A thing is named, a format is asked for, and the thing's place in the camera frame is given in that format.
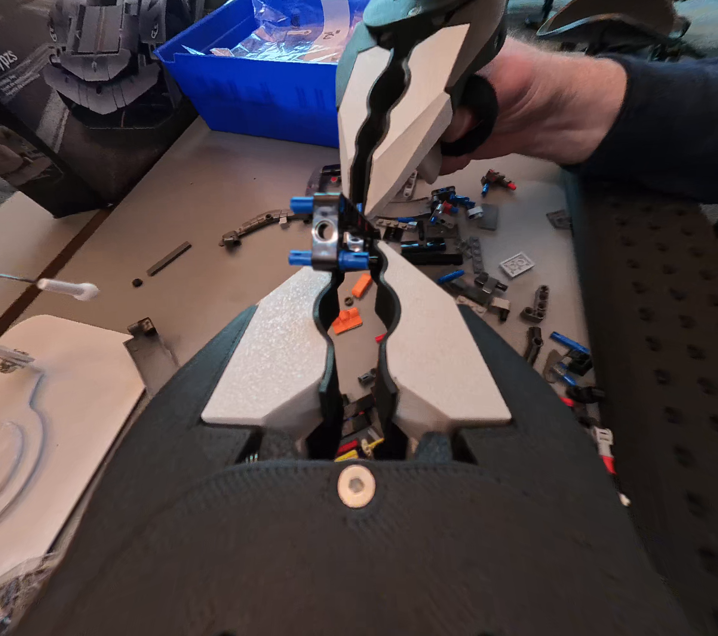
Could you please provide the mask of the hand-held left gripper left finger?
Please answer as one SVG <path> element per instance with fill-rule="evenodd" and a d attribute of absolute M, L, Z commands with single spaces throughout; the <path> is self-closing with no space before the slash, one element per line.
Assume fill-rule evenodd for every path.
<path fill-rule="evenodd" d="M 316 460 L 332 460 L 344 400 L 328 328 L 339 311 L 336 274 L 301 268 L 260 300 L 218 379 L 205 424 L 275 431 Z"/>

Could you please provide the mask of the black lego frame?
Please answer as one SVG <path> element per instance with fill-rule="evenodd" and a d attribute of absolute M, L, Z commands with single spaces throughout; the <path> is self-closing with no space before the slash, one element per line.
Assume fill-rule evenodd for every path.
<path fill-rule="evenodd" d="M 311 267 L 316 271 L 367 271 L 377 264 L 372 253 L 380 232 L 359 208 L 342 194 L 315 193 L 292 197 L 290 209 L 295 215 L 310 216 L 312 247 L 292 250 L 291 266 Z"/>

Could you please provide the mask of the scattered loose lego pieces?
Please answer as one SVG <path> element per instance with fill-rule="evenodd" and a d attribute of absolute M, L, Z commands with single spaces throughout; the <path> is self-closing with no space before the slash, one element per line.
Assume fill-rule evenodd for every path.
<path fill-rule="evenodd" d="M 416 181 L 416 193 L 391 203 L 379 218 L 389 246 L 440 287 L 452 300 L 484 319 L 532 369 L 543 368 L 543 382 L 580 419 L 597 449 L 625 507 L 631 501 L 618 485 L 613 434 L 600 421 L 598 403 L 578 403 L 568 395 L 567 378 L 593 379 L 579 367 L 554 367 L 590 347 L 582 302 L 566 176 L 559 168 L 530 167 L 511 156 L 490 161 L 497 174 L 518 177 L 518 188 L 489 187 L 480 196 L 477 167 L 439 178 L 434 185 Z"/>

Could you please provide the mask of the lego subassembly with curved panel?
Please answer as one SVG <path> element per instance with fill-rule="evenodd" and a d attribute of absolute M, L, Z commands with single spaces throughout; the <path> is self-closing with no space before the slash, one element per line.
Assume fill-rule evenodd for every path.
<path fill-rule="evenodd" d="M 145 392 L 153 398 L 179 370 L 179 362 L 150 318 L 140 319 L 128 326 L 127 331 L 131 338 L 124 342 L 124 347 L 144 383 Z"/>

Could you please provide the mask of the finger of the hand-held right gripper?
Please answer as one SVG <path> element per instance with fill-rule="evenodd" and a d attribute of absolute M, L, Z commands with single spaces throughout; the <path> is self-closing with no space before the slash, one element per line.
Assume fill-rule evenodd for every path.
<path fill-rule="evenodd" d="M 381 212 L 405 170 L 390 114 L 406 90 L 407 43 L 345 56 L 355 60 L 337 108 L 343 195 L 363 212 Z"/>
<path fill-rule="evenodd" d="M 408 88 L 389 113 L 389 129 L 372 155 L 364 212 L 384 208 L 430 152 L 452 119 L 445 91 L 469 24 L 444 27 L 420 42 L 408 57 Z"/>

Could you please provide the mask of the person's right hand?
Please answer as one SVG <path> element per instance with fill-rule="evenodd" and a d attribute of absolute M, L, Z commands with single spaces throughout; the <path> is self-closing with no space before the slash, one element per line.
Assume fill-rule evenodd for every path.
<path fill-rule="evenodd" d="M 497 97 L 493 131 L 472 153 L 445 156 L 440 174 L 510 154 L 582 163 L 615 123 L 628 84 L 614 60 L 545 51 L 512 37 L 479 75 Z"/>

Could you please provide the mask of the white book stand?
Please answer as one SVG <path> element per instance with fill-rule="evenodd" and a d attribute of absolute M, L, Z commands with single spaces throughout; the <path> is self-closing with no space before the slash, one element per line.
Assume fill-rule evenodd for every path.
<path fill-rule="evenodd" d="M 52 315 L 1 336 L 1 577 L 49 554 L 141 397 L 128 340 Z"/>

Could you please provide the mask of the lego set box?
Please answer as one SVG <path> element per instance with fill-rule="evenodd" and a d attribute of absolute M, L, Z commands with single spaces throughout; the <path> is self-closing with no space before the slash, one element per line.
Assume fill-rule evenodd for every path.
<path fill-rule="evenodd" d="M 215 0 L 1 0 L 1 191 L 121 200 L 194 120 L 159 58 Z"/>

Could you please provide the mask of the black lego tile strip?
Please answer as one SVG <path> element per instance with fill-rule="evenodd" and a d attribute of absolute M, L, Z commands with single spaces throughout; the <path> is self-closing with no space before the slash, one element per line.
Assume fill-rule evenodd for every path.
<path fill-rule="evenodd" d="M 166 269 L 167 266 L 172 264 L 176 259 L 178 259 L 180 256 L 184 255 L 186 252 L 188 252 L 189 249 L 191 249 L 192 244 L 185 241 L 184 243 L 181 243 L 177 247 L 175 247 L 172 251 L 170 251 L 168 254 L 164 255 L 162 258 L 160 258 L 155 264 L 153 264 L 148 270 L 147 270 L 147 276 L 152 277 L 157 275 L 160 271 Z"/>

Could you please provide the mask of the empty clear plastic bags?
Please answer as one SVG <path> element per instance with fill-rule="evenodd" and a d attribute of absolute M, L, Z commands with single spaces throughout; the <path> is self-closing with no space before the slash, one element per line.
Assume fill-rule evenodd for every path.
<path fill-rule="evenodd" d="M 181 35 L 192 56 L 336 64 L 371 0 L 229 0 Z"/>

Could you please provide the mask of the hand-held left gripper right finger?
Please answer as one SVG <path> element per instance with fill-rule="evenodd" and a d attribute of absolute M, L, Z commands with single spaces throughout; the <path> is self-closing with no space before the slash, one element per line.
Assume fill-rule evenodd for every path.
<path fill-rule="evenodd" d="M 372 250 L 375 313 L 384 328 L 373 389 L 381 459 L 402 460 L 429 434 L 504 427 L 506 401 L 453 298 L 380 240 Z"/>

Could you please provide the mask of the lego car chassis assembly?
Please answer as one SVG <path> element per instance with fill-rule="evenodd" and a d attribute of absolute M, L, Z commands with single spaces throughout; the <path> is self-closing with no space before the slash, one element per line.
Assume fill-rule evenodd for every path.
<path fill-rule="evenodd" d="M 348 402 L 344 407 L 340 441 L 334 461 L 373 460 L 385 434 L 372 392 Z"/>

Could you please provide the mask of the person's right forearm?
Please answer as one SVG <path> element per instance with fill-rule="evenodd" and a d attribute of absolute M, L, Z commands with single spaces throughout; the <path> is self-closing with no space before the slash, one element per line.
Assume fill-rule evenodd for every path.
<path fill-rule="evenodd" d="M 716 204 L 717 58 L 612 60 L 627 75 L 623 104 L 599 146 L 568 172 Z"/>

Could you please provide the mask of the black perforated mat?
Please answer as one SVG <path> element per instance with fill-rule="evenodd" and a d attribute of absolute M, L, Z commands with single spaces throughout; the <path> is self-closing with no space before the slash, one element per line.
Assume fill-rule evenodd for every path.
<path fill-rule="evenodd" d="M 564 174 L 600 411 L 654 567 L 717 634 L 717 234 L 698 204 Z"/>

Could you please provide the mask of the blue bin holding plastic bags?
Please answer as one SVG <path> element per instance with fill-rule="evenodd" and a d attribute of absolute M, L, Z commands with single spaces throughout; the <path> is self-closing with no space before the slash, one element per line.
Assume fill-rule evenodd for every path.
<path fill-rule="evenodd" d="M 192 56 L 182 33 L 154 53 L 211 129 L 338 147 L 336 64 Z"/>

